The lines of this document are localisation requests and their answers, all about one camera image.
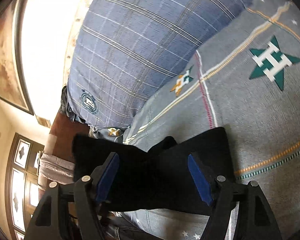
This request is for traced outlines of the black pants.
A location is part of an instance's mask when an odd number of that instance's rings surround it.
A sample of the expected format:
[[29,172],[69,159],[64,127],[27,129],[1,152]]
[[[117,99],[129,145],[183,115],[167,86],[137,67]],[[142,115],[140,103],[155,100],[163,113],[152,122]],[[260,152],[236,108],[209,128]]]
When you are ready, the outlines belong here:
[[188,168],[188,156],[193,153],[215,175],[232,183],[236,181],[228,138],[222,127],[181,143],[168,136],[147,152],[136,146],[78,134],[72,141],[74,181],[92,174],[112,152],[117,154],[117,170],[111,169],[101,179],[95,196],[110,211],[169,209],[210,215],[211,208],[205,200],[213,193],[207,189],[199,193]]

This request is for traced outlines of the wooden glass-panel door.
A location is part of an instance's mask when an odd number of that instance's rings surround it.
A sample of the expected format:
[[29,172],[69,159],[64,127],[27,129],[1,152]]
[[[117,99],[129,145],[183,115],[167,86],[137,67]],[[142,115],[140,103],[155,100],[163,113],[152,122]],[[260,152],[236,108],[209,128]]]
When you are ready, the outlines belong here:
[[6,168],[5,207],[13,239],[24,239],[39,203],[38,159],[44,146],[18,133],[14,135]]

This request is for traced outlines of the brown wooden nightstand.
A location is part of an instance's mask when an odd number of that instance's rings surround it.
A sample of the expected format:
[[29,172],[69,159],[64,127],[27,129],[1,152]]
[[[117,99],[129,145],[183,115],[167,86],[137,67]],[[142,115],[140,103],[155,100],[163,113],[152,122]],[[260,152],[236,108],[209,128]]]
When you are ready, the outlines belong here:
[[69,117],[60,112],[57,113],[47,142],[44,153],[54,155],[71,163],[75,162],[72,154],[72,141],[76,134],[88,135],[89,127],[87,124],[72,122]]

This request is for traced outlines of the grey star-pattern bed sheet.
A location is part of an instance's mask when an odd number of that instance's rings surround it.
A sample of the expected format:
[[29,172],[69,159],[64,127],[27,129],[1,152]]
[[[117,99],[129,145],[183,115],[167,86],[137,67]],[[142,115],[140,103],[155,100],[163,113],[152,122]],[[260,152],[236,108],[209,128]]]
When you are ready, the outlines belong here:
[[283,239],[300,239],[300,10],[289,0],[253,0],[198,48],[122,135],[144,151],[226,130],[235,178],[259,183]]

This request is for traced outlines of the blue plaid pillow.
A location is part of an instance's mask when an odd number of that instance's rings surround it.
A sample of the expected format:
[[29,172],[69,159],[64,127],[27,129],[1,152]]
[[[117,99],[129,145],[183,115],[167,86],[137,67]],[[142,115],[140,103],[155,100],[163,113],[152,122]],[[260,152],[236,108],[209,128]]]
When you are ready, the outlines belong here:
[[204,42],[253,0],[93,0],[61,111],[92,128],[128,127]]

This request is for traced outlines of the framed wall painting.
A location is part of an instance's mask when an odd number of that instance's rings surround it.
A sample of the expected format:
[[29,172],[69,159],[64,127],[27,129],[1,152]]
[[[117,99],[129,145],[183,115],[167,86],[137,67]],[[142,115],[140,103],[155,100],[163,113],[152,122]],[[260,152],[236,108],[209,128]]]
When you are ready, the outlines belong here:
[[0,99],[30,115],[21,59],[21,29],[26,0],[13,0],[0,16]]

